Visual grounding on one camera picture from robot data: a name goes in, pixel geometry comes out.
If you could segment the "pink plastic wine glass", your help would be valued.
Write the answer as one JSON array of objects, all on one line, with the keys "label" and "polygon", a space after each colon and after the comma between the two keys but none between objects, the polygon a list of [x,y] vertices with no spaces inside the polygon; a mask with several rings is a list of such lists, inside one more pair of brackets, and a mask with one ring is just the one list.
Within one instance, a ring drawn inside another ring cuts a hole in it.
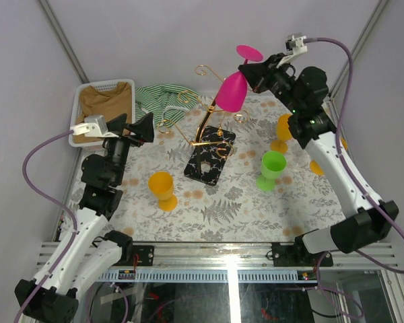
[{"label": "pink plastic wine glass", "polygon": [[[249,45],[238,45],[236,52],[244,59],[244,64],[263,60],[263,55]],[[224,80],[215,97],[215,103],[226,112],[236,113],[241,111],[246,94],[247,81],[244,75],[237,71]]]}]

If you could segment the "gold wine glass rack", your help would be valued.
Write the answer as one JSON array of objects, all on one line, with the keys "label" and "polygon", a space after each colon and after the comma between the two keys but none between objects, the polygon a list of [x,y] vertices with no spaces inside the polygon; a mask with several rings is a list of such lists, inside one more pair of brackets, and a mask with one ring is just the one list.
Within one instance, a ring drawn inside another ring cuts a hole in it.
[{"label": "gold wine glass rack", "polygon": [[235,152],[236,134],[223,129],[221,125],[217,127],[208,125],[213,114],[226,113],[217,105],[216,99],[207,105],[202,103],[194,91],[184,90],[178,94],[178,101],[189,103],[191,97],[194,97],[205,108],[206,114],[197,127],[195,138],[193,140],[185,138],[185,141],[194,150],[184,169],[184,176],[209,186],[216,186],[226,160]]}]

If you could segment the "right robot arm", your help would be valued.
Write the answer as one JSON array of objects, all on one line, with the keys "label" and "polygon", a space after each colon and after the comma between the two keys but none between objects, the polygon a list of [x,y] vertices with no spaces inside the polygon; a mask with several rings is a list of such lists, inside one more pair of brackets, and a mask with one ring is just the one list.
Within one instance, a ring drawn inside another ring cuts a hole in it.
[{"label": "right robot arm", "polygon": [[385,202],[363,179],[351,161],[337,129],[322,107],[329,92],[326,73],[307,67],[298,77],[289,75],[290,64],[278,65],[283,54],[271,55],[263,63],[239,66],[255,93],[270,91],[291,113],[292,137],[321,167],[340,202],[345,219],[331,227],[297,238],[294,259],[309,265],[318,253],[340,250],[346,254],[384,239],[399,213],[395,202]]}]

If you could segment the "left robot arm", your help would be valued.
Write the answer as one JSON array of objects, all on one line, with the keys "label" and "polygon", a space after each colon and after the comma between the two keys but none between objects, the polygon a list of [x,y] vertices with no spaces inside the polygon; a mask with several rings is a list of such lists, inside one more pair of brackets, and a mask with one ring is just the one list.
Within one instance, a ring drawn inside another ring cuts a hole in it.
[{"label": "left robot arm", "polygon": [[[102,139],[106,151],[105,155],[89,155],[81,165],[85,188],[76,212],[35,187],[27,173],[28,161],[37,151],[69,135]],[[86,256],[86,253],[121,201],[123,192],[118,187],[123,180],[130,147],[141,147],[153,141],[151,112],[133,124],[127,122],[126,114],[109,122],[102,115],[93,115],[41,143],[26,156],[22,166],[24,180],[37,194],[67,212],[71,229],[34,277],[29,281],[22,279],[16,285],[15,296],[20,305],[16,322],[22,316],[39,322],[71,322],[80,300],[100,275],[114,264],[124,266],[133,260],[132,237],[116,230],[102,237],[93,254]]]}]

